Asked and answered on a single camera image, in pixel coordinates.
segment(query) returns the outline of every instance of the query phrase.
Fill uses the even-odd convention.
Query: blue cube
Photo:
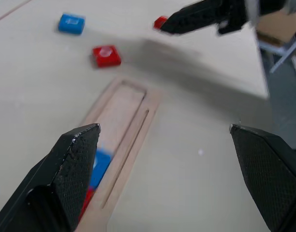
[[[59,22],[59,31],[80,35],[85,26],[85,18],[81,16],[63,14]]]
[[[89,188],[95,190],[99,186],[99,183],[101,182],[111,162],[111,157],[112,156],[104,149],[101,149],[99,147],[96,149]]]

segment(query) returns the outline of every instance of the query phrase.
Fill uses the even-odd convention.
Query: red cube
[[[83,214],[85,213],[92,197],[94,195],[94,190],[92,188],[89,188],[87,193],[86,193],[86,198],[84,200],[84,205],[82,206],[82,209],[81,209],[81,212],[80,212],[80,215],[79,215],[79,221],[80,219],[82,218]]]
[[[121,64],[121,58],[113,45],[95,47],[92,52],[99,68]]]
[[[161,16],[159,17],[153,25],[153,28],[160,30],[160,28],[162,27],[162,25],[167,21],[167,17],[166,16]]]

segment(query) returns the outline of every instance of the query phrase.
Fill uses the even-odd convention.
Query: white table
[[[151,29],[188,3],[33,0],[0,21],[0,209],[122,75],[164,96],[108,231],[268,232],[228,132],[239,121],[271,128],[254,32],[218,38],[210,27],[169,37]],[[63,12],[86,16],[81,36],[56,31]],[[102,44],[117,46],[120,67],[93,67],[91,49]]]

